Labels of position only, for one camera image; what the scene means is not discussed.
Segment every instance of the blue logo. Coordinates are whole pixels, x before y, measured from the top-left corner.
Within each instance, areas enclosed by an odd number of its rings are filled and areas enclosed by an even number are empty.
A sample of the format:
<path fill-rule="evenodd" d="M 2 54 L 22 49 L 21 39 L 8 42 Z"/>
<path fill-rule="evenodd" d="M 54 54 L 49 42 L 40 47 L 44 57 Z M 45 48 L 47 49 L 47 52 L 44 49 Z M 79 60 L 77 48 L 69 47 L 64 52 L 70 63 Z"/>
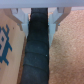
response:
<path fill-rule="evenodd" d="M 8 49 L 10 49 L 12 51 L 12 47 L 9 43 L 9 27 L 8 25 L 6 25 L 7 28 L 7 32 L 5 31 L 4 27 L 0 27 L 0 63 L 2 63 L 3 61 L 8 65 L 9 62 L 6 59 L 7 53 L 8 53 Z"/>

